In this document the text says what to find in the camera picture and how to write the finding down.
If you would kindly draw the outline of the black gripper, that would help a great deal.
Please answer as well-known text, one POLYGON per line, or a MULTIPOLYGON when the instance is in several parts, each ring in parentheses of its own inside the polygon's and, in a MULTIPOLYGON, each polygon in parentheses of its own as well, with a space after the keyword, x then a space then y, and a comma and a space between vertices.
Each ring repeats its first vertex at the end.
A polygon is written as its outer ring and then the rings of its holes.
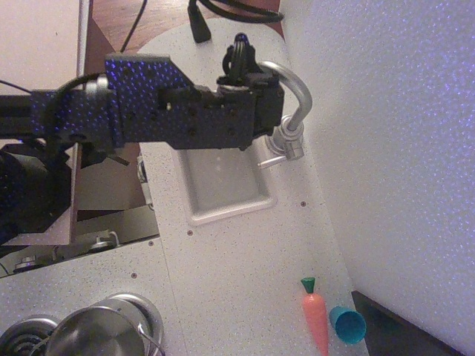
POLYGON ((227 84, 215 91, 203 86, 160 91, 164 108, 157 110, 157 140, 176 150, 244 151, 255 139, 272 135, 281 123, 284 89, 276 74, 247 75, 252 51, 247 35, 238 33, 222 61, 227 84))

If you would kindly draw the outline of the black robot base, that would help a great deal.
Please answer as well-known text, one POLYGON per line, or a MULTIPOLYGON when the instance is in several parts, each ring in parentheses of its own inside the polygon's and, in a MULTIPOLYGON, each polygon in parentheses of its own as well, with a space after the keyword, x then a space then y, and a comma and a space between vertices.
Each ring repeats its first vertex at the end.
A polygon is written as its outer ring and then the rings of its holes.
POLYGON ((68 156, 51 159, 37 139, 1 149, 1 243, 45 233, 71 204, 68 156))

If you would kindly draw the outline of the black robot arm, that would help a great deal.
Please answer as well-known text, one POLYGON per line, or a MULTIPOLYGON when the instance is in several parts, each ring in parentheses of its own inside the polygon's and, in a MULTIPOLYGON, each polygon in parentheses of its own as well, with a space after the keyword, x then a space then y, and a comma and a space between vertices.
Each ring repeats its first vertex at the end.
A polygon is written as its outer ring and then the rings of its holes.
POLYGON ((1 137, 89 143, 113 150, 132 142, 164 142, 176 150, 244 150, 280 125, 284 89, 262 70, 240 33, 223 57, 211 90, 196 85, 168 56, 112 53, 105 72, 56 90, 1 98, 1 137))

